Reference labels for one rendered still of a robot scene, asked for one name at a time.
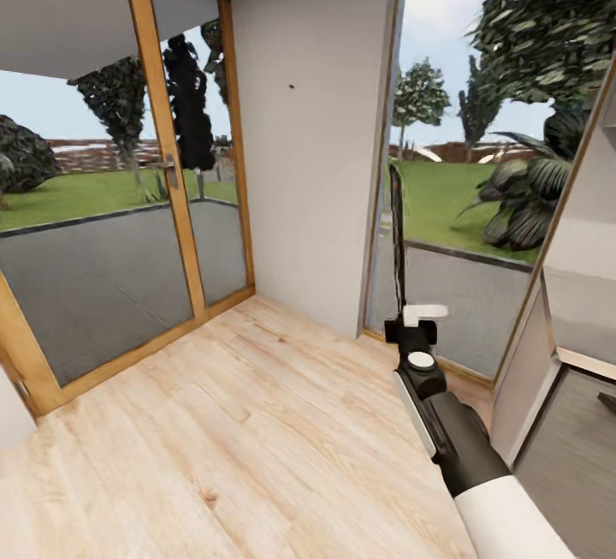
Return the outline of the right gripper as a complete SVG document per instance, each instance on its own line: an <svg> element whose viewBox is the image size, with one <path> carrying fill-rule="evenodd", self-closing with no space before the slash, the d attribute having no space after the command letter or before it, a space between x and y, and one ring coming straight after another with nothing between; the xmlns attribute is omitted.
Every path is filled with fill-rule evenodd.
<svg viewBox="0 0 616 559"><path fill-rule="evenodd" d="M429 347L436 345L436 330L435 321L419 320L417 328L406 327L402 323L402 319L392 321L387 319L385 323L385 340L388 343L398 343L397 350L403 341L409 338L418 338L423 340Z"/></svg>

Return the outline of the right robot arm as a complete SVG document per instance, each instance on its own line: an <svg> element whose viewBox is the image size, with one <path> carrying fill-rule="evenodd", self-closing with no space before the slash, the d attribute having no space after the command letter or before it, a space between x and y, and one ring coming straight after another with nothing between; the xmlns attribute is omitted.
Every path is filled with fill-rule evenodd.
<svg viewBox="0 0 616 559"><path fill-rule="evenodd" d="M577 559L490 445L477 411L447 390L430 348L444 306L404 306L387 319L385 340L398 343L394 387L459 511L478 559Z"/></svg>

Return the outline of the poster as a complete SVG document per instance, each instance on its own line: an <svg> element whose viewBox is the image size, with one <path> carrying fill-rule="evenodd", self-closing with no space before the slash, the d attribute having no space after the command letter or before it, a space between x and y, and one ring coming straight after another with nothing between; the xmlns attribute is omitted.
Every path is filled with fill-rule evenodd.
<svg viewBox="0 0 616 559"><path fill-rule="evenodd" d="M406 305L405 291L405 265L403 243L403 206L401 177L393 165L390 165L393 241L394 241L394 271L396 297L398 301L400 319L404 319L404 306Z"/></svg>

